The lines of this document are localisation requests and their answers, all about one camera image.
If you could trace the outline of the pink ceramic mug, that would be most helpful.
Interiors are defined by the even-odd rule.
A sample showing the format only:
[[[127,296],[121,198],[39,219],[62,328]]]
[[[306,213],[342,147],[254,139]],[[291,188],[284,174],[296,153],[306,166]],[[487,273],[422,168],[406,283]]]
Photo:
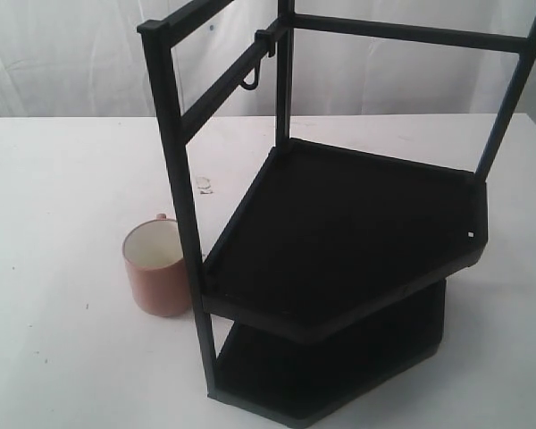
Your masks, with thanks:
[[[191,308],[188,274],[176,220],[166,214],[132,229],[121,253],[132,297],[144,312],[175,317]]]

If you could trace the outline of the black metal shelf rack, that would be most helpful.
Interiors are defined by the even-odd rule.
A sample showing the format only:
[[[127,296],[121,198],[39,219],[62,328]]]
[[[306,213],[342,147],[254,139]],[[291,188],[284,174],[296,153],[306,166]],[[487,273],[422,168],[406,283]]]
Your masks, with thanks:
[[[298,14],[278,4],[276,132],[245,196],[203,255],[188,143],[267,57],[253,42],[187,111],[172,49],[223,10],[192,1],[138,26],[188,269],[207,394],[306,428],[433,356],[447,278],[488,241],[486,180],[536,60],[525,37]],[[298,29],[514,53],[477,168],[456,170],[294,138]]]

